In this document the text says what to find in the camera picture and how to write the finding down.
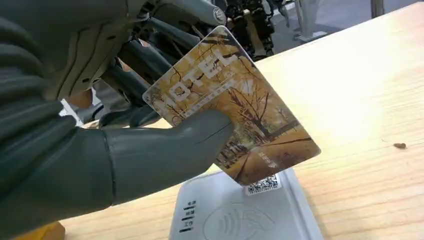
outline robotic thumb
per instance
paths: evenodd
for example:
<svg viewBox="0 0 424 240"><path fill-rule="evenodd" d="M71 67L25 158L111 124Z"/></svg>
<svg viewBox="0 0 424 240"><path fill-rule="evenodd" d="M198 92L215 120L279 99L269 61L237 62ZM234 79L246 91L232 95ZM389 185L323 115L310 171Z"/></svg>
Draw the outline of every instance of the robotic thumb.
<svg viewBox="0 0 424 240"><path fill-rule="evenodd" d="M233 129L226 115L208 110L171 129L105 130L114 178L113 204L160 191L203 173Z"/></svg>

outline yellow object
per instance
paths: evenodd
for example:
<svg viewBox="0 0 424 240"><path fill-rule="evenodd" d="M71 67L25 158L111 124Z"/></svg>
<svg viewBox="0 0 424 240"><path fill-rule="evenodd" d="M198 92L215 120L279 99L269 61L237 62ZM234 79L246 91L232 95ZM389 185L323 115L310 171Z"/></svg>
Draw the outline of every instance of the yellow object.
<svg viewBox="0 0 424 240"><path fill-rule="evenodd" d="M54 222L24 235L16 237L14 240L63 240L65 239L65 228L59 223Z"/></svg>

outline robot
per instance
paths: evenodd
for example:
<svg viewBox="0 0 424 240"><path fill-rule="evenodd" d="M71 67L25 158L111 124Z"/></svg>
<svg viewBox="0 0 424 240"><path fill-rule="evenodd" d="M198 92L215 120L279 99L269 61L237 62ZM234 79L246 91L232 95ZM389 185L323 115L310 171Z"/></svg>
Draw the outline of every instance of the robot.
<svg viewBox="0 0 424 240"><path fill-rule="evenodd" d="M101 78L135 106L134 125L156 119L141 101L148 85L139 76L154 82L177 54L223 21L219 8L205 0L3 1L0 238L204 172L233 131L222 113L195 114L171 129L83 129L71 116L59 116L60 100ZM137 38L146 35L149 46ZM161 36L173 41L165 45ZM180 52L170 50L175 46ZM117 58L135 72L123 71Z"/></svg>

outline card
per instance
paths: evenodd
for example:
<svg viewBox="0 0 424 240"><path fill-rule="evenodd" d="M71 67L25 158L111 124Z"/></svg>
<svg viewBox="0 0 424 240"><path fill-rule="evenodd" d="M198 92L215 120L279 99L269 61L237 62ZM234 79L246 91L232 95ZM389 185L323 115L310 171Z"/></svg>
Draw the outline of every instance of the card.
<svg viewBox="0 0 424 240"><path fill-rule="evenodd" d="M224 26L180 59L143 99L172 126L207 109L228 115L235 129L215 164L241 185L321 152Z"/></svg>

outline small debris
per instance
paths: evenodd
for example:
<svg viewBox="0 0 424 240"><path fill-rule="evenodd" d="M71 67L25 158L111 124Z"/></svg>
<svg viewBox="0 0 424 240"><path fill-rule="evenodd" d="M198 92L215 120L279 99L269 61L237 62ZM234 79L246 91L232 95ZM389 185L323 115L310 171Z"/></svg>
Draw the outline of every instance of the small debris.
<svg viewBox="0 0 424 240"><path fill-rule="evenodd" d="M393 144L393 147L398 148L398 149L406 149L407 145L405 143L395 143L395 144Z"/></svg>

